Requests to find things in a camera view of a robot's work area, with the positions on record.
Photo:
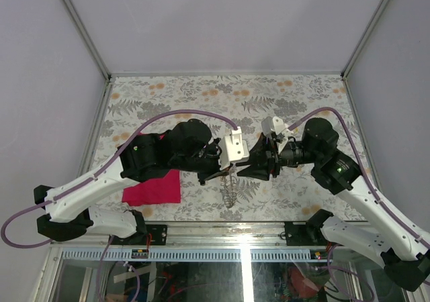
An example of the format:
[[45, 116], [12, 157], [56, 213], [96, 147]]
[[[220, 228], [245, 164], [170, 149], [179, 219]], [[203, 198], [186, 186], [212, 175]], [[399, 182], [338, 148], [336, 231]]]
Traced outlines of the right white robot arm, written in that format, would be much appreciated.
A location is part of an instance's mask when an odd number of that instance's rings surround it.
[[376, 233], [367, 232], [321, 209], [306, 223], [313, 244], [340, 244], [383, 268], [400, 288], [413, 292], [429, 279], [429, 232], [414, 224], [370, 182], [354, 159], [337, 147], [338, 133], [323, 118], [309, 119], [300, 140], [278, 117], [263, 120], [262, 133], [242, 163], [241, 177], [269, 180], [283, 167], [312, 164], [322, 188], [350, 204]]

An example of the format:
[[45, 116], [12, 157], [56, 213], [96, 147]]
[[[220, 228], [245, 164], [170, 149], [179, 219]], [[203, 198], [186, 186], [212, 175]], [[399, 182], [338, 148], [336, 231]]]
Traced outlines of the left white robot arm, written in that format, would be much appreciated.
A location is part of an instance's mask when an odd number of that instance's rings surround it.
[[191, 119], [162, 134], [138, 134], [99, 168], [57, 188], [34, 189], [45, 214], [37, 219], [39, 234], [66, 242], [84, 234], [115, 236], [121, 242], [141, 244], [148, 235], [142, 214], [114, 213], [96, 208], [103, 198], [153, 179], [171, 170], [195, 172], [204, 184], [223, 175], [234, 155], [241, 153], [241, 131], [213, 138], [209, 127]]

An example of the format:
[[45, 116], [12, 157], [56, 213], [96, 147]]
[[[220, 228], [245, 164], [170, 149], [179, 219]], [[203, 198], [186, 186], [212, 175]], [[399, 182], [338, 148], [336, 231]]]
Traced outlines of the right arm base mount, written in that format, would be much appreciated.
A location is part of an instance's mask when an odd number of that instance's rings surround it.
[[284, 231], [279, 234], [279, 238], [287, 246], [326, 246], [329, 241], [323, 236], [321, 228], [333, 216], [331, 212], [319, 209], [304, 223], [285, 221]]

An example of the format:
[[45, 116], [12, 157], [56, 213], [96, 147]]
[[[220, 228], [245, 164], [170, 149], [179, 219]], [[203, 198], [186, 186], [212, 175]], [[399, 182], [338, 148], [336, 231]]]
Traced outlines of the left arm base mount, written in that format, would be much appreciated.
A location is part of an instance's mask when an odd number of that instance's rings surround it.
[[165, 224], [147, 224], [141, 212], [130, 210], [136, 222], [136, 232], [124, 240], [126, 245], [165, 246], [167, 230]]

